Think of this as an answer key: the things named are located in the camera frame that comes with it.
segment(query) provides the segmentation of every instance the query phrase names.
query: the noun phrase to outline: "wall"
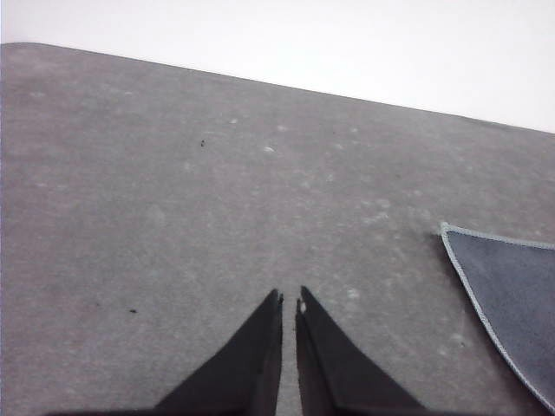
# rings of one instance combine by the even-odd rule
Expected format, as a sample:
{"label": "wall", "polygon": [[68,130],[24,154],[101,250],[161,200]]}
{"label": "wall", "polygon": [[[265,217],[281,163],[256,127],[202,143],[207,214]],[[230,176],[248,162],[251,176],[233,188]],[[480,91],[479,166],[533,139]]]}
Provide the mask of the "wall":
{"label": "wall", "polygon": [[555,132],[555,2],[3,0],[43,42]]}

